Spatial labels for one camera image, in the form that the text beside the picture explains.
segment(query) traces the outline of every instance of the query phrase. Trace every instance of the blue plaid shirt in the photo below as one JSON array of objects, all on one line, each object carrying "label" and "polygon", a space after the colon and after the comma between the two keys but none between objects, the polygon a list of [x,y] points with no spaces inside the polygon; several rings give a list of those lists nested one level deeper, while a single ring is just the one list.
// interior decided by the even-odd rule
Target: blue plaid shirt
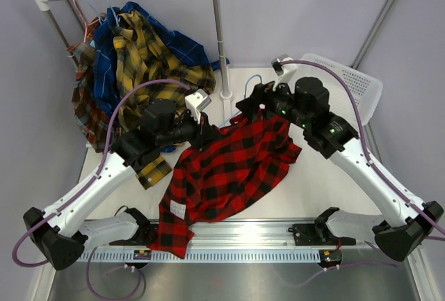
[{"label": "blue plaid shirt", "polygon": [[[146,17],[165,46],[185,66],[195,67],[209,64],[209,59],[201,44],[198,44],[179,31],[169,31],[137,3],[127,2],[122,9],[119,10],[119,8],[116,7],[113,7],[113,9],[116,13],[131,13],[133,10],[137,10]],[[118,58],[113,46],[114,34],[111,29],[114,26],[116,26],[115,18],[111,9],[108,8],[106,19],[97,27],[93,38],[96,48],[96,58],[93,67],[95,75],[94,96],[99,107],[109,117],[120,101],[116,86],[116,65]],[[213,70],[219,69],[220,63],[219,61],[215,61],[211,66]]]}]

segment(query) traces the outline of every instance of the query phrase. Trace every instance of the white table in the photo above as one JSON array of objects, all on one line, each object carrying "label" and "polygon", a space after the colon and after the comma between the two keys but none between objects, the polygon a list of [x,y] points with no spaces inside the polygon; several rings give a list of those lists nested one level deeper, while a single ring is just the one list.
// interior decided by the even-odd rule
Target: white table
[{"label": "white table", "polygon": [[[273,81],[276,74],[271,68],[235,68],[229,71],[231,88],[234,91],[233,113],[236,101],[243,98],[245,82],[253,74],[263,76],[263,82]],[[211,95],[212,104],[205,112],[210,123],[219,125],[223,122],[222,102],[219,99],[220,79],[217,78],[215,94]],[[258,79],[253,79],[248,86],[248,94]],[[337,206],[351,213],[379,214],[375,204],[341,169],[325,160],[310,148],[302,137],[302,130],[292,125],[289,135],[302,152],[295,164],[291,165],[286,178],[269,194],[246,210],[234,215],[236,219],[268,218],[314,218],[331,206]],[[164,159],[173,167],[184,145],[171,154],[164,154]],[[101,154],[89,149],[81,178],[90,173],[98,164]],[[104,200],[89,216],[91,219],[113,215],[122,206],[136,207],[149,219],[159,218],[158,204],[168,187],[172,173],[164,177],[157,185],[144,190],[134,177]]]}]

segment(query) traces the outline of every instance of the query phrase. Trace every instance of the gray floor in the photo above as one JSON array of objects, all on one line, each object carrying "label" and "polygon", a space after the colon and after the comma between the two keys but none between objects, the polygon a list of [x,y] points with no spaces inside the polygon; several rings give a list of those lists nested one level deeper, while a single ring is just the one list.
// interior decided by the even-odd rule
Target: gray floor
[{"label": "gray floor", "polygon": [[[346,250],[344,263],[386,259],[373,250]],[[91,281],[107,298],[121,298],[137,281],[128,270],[101,276],[116,264],[92,264]],[[86,288],[84,263],[57,272],[51,301],[97,300]],[[326,272],[307,285],[297,284],[321,268],[316,264],[153,263],[142,269],[144,284],[132,300],[420,300],[410,269],[363,265]]]}]

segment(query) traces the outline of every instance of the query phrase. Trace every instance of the yellow and black plaid shirt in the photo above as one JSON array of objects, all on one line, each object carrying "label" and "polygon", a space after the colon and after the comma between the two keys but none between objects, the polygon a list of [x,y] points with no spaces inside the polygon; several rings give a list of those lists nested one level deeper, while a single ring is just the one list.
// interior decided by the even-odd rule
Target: yellow and black plaid shirt
[{"label": "yellow and black plaid shirt", "polygon": [[[215,88],[215,75],[210,65],[186,67],[161,41],[152,25],[138,11],[119,14],[120,27],[115,27],[113,39],[118,66],[117,87],[120,97],[140,84],[156,79],[174,79],[192,89],[202,88],[209,94]],[[154,84],[138,90],[119,110],[119,122],[128,131],[153,99],[171,99],[177,110],[185,109],[186,89],[174,84]],[[149,188],[171,171],[162,157],[138,173],[139,182]]]}]

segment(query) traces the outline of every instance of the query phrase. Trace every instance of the red plaid shirt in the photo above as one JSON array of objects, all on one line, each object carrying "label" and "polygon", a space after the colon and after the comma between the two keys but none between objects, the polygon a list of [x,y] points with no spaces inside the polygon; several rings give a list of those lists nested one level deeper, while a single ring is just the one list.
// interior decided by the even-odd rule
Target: red plaid shirt
[{"label": "red plaid shirt", "polygon": [[192,147],[179,158],[159,203],[153,250],[184,258],[193,237],[189,226],[233,216],[260,200],[287,175],[301,149],[289,137],[289,123],[275,116],[246,124],[243,115],[202,152]]}]

